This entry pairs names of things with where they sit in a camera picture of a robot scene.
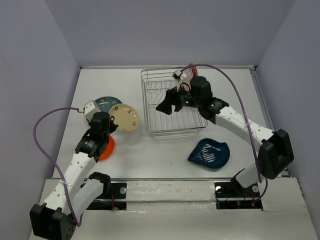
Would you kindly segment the white plate orange sunburst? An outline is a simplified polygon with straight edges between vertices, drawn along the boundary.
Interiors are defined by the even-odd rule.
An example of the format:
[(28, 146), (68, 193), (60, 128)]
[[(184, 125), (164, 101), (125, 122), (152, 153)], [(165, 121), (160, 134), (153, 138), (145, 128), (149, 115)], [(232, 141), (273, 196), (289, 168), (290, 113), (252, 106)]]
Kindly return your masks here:
[(185, 91), (189, 92), (190, 82), (193, 78), (193, 72), (190, 68), (181, 71), (180, 69), (175, 72), (177, 76), (177, 91), (184, 89)]

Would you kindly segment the small beige plate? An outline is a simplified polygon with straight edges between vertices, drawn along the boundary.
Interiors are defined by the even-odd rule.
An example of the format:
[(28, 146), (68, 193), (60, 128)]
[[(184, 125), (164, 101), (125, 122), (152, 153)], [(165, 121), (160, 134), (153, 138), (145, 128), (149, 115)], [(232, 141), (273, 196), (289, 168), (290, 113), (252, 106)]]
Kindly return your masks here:
[(140, 117), (130, 105), (116, 104), (109, 110), (109, 114), (114, 117), (114, 123), (118, 125), (117, 130), (121, 132), (132, 132), (140, 125)]

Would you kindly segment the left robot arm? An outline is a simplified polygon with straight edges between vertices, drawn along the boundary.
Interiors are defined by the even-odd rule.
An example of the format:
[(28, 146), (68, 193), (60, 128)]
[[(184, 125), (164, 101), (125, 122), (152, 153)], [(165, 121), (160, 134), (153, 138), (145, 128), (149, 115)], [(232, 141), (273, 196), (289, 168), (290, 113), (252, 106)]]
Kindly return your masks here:
[(88, 173), (99, 161), (118, 126), (114, 117), (96, 112), (89, 122), (70, 164), (60, 171), (60, 181), (43, 201), (30, 212), (33, 234), (46, 240), (70, 240), (82, 224), (84, 211), (97, 198), (110, 194), (111, 178), (100, 172)]

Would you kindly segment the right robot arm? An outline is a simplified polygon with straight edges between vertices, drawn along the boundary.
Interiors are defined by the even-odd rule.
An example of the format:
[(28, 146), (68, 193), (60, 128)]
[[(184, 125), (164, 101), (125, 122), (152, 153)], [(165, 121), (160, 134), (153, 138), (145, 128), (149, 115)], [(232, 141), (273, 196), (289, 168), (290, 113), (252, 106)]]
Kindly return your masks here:
[(242, 196), (259, 180), (275, 179), (294, 160), (290, 136), (285, 130), (265, 128), (244, 113), (236, 112), (227, 102), (213, 96), (211, 84), (203, 76), (193, 77), (189, 84), (180, 80), (177, 86), (166, 91), (156, 110), (171, 115), (183, 107), (197, 109), (204, 119), (251, 145), (255, 163), (231, 179), (230, 190), (235, 196)]

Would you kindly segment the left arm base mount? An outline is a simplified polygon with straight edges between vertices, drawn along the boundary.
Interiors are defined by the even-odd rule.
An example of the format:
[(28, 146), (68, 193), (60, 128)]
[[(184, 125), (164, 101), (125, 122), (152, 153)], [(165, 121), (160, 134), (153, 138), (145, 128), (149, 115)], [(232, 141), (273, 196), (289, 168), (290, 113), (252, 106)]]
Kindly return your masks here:
[(127, 183), (112, 182), (108, 193), (98, 196), (87, 208), (92, 211), (124, 211), (127, 209)]

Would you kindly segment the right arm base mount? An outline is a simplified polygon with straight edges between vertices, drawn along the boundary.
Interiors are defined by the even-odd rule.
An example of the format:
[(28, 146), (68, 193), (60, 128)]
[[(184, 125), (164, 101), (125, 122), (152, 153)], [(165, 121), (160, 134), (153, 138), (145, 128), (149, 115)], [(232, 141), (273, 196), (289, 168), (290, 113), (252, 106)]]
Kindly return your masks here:
[(263, 209), (257, 183), (247, 188), (232, 188), (230, 181), (214, 183), (214, 197), (218, 210)]

